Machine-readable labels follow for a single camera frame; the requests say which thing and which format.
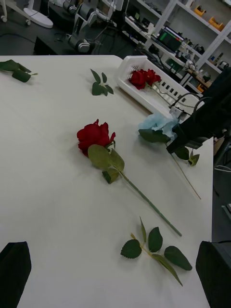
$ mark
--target leaf sprig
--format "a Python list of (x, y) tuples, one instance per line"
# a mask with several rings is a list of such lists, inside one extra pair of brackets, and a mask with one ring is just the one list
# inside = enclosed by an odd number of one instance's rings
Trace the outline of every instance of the leaf sprig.
[(12, 77), (22, 82), (27, 82), (33, 75), (38, 75), (37, 73), (29, 74), (31, 71), (28, 68), (14, 60), (0, 62), (0, 71), (13, 72)]
[(179, 235), (182, 234), (170, 223), (169, 220), (158, 210), (158, 208), (126, 177), (124, 174), (124, 160), (123, 158), (112, 149), (108, 152), (108, 149), (101, 145), (93, 144), (88, 148), (88, 156), (94, 166), (102, 169), (105, 180), (111, 184), (119, 175), (124, 178), (125, 181), (133, 188), (140, 196), (158, 213), (158, 215)]
[[(143, 225), (141, 219), (141, 231), (143, 235), (143, 241), (146, 242), (147, 234), (145, 227)], [(174, 265), (184, 269), (184, 270), (192, 270), (192, 266), (187, 260), (186, 256), (175, 246), (169, 246), (165, 249), (164, 255), (156, 254), (159, 251), (163, 244), (163, 237), (160, 234), (160, 230), (158, 227), (153, 228), (148, 235), (148, 248), (149, 251), (142, 245), (133, 234), (131, 234), (132, 240), (126, 242), (121, 250), (121, 255), (128, 258), (128, 259), (136, 259), (138, 258), (142, 250), (144, 250), (152, 259), (156, 260), (159, 264), (165, 267), (175, 278), (176, 280), (182, 285), (176, 271), (171, 266), (169, 261)]]
[(113, 89), (109, 85), (105, 84), (107, 82), (107, 76), (105, 75), (105, 73), (102, 73), (103, 82), (101, 82), (100, 76), (92, 69), (91, 72), (96, 80), (92, 85), (92, 95), (104, 94), (105, 96), (107, 96), (108, 93), (114, 94)]

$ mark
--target wire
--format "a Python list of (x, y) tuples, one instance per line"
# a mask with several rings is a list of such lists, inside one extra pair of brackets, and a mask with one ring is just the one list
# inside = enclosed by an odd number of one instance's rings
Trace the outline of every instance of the wire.
[(4, 34), (0, 35), (0, 38), (4, 37), (5, 35), (14, 35), (14, 36), (16, 36), (16, 37), (20, 37), (20, 38), (22, 38), (22, 39), (26, 39), (26, 40), (28, 40), (29, 42), (35, 44), (35, 42), (32, 41), (31, 39), (26, 38), (26, 37), (23, 37), (22, 35), (16, 34), (16, 33), (4, 33)]

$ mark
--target green stem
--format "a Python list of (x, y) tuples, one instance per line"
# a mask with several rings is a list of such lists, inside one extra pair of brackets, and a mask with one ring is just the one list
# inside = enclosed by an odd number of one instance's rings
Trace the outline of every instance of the green stem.
[(120, 171), (120, 174), (122, 175), (122, 177), (128, 182), (129, 185), (131, 185), (132, 188), (134, 188), (134, 190), (136, 190), (141, 197), (147, 201), (147, 203), (159, 214), (159, 216), (179, 235), (182, 236), (182, 234), (170, 223), (170, 221), (167, 220), (167, 218), (165, 218), (165, 216), (158, 210), (157, 207), (155, 207), (155, 205), (126, 177), (126, 175)]

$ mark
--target chair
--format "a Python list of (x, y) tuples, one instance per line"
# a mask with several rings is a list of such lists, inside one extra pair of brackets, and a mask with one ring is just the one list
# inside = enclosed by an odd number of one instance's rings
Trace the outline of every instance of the chair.
[(20, 8), (17, 7), (16, 2), (15, 1), (11, 1), (11, 0), (0, 0), (2, 8), (3, 8), (3, 13), (4, 15), (1, 16), (1, 20), (6, 23), (7, 22), (7, 10), (6, 10), (6, 6), (10, 7), (11, 9), (13, 9), (14, 11), (18, 12), (19, 14), (21, 14), (22, 16), (24, 16), (26, 18), (26, 24), (29, 26), (31, 24), (30, 21), (30, 16), (27, 15), (25, 12), (23, 12)]

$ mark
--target orange box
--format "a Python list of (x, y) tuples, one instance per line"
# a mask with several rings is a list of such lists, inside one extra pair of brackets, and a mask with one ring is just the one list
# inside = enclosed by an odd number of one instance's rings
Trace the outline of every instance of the orange box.
[(198, 5), (198, 6), (195, 8), (194, 12), (195, 12), (197, 15), (202, 16), (202, 15), (205, 14), (206, 10), (200, 11), (200, 10), (198, 9), (199, 6), (200, 6), (200, 5)]
[(216, 28), (217, 30), (219, 31), (222, 31), (224, 29), (224, 24), (221, 23), (221, 24), (218, 24), (216, 21), (215, 21), (215, 18), (214, 17), (211, 17), (208, 21), (214, 28)]

